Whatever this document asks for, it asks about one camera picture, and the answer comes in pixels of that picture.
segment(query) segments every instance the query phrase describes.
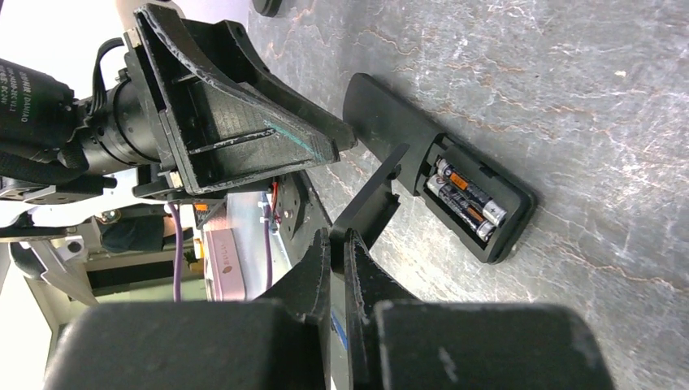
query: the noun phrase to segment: marble veining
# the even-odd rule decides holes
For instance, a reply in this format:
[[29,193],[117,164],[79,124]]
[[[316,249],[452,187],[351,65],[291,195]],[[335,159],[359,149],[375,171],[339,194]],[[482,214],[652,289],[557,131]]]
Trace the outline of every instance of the marble veining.
[[[689,2],[295,0],[249,35],[288,85],[341,115],[368,72],[508,167],[540,206],[483,266],[401,187],[373,248],[428,301],[577,310],[618,388],[689,388]],[[331,216],[379,165],[310,171]]]

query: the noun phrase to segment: battery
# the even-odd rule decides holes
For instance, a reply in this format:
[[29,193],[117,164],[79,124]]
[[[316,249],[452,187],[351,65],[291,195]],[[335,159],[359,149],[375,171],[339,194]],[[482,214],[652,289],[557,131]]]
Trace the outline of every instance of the battery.
[[484,217],[492,224],[500,226],[505,221],[507,211],[483,191],[478,185],[471,183],[464,175],[462,175],[455,167],[449,164],[447,160],[441,158],[438,160],[438,175],[453,182],[457,186],[460,194],[481,211]]
[[450,210],[454,211],[462,221],[469,225],[472,232],[476,233],[483,241],[488,241],[495,231],[495,225],[485,219],[450,183],[439,175],[433,175],[426,182],[426,186],[436,195]]

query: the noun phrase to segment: pink device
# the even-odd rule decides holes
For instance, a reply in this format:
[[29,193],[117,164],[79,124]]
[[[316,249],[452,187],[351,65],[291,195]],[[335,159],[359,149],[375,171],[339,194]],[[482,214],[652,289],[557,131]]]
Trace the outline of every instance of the pink device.
[[206,237],[206,287],[212,301],[243,301],[244,278],[232,229],[212,230]]

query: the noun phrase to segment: gray marble surface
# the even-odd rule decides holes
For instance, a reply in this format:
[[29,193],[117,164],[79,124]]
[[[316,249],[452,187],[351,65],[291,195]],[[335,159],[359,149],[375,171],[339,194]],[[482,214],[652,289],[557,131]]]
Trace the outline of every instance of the gray marble surface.
[[[249,16],[268,67],[341,115],[368,72],[508,167],[540,206],[512,258],[475,261],[419,199],[373,250],[428,301],[577,310],[618,388],[689,388],[689,2],[285,0]],[[379,162],[311,171],[337,216]]]

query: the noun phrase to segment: white plastic part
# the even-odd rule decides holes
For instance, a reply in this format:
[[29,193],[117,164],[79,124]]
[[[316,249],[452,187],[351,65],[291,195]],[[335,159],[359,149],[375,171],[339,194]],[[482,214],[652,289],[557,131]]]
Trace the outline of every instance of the white plastic part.
[[50,241],[31,241],[29,245],[45,268],[41,274],[43,280],[85,305],[98,304],[91,288],[60,257]]
[[36,207],[31,211],[34,225],[57,228],[76,226],[104,211],[121,209],[141,203],[149,205],[164,203],[163,201],[134,197],[132,188],[138,184],[136,169],[117,172],[112,176],[117,179],[117,187],[103,189],[103,194],[100,197],[92,197],[66,205]]

